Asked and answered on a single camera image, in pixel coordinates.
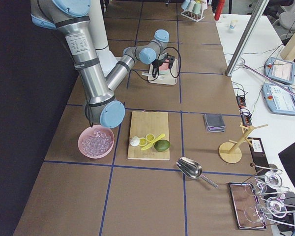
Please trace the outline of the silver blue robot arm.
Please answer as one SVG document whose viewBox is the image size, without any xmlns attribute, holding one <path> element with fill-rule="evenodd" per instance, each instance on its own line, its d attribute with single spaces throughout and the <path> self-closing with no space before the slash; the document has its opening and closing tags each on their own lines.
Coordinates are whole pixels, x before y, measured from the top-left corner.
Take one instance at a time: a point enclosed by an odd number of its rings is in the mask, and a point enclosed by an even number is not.
<svg viewBox="0 0 295 236">
<path fill-rule="evenodd" d="M 91 125 L 119 126 L 124 105 L 114 91 L 136 62 L 161 60 L 169 42 L 164 29 L 147 45 L 128 47 L 117 59 L 109 49 L 101 3 L 98 0 L 32 0 L 32 22 L 63 33 L 85 90 L 85 116 Z"/>
</svg>

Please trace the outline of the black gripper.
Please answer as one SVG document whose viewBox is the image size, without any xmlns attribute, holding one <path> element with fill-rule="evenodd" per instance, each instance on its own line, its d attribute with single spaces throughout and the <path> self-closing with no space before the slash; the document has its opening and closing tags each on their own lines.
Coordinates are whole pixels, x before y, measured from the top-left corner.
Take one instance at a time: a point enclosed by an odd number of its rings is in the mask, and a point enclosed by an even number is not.
<svg viewBox="0 0 295 236">
<path fill-rule="evenodd" d="M 153 78 L 156 78 L 157 76 L 159 76 L 158 67 L 164 62 L 168 62 L 169 63 L 169 69 L 171 69 L 174 62 L 175 62 L 175 57 L 166 54 L 164 56 L 164 58 L 156 59 L 155 61 L 153 61 L 152 64 L 151 64 L 152 65 L 152 77 Z"/>
</svg>

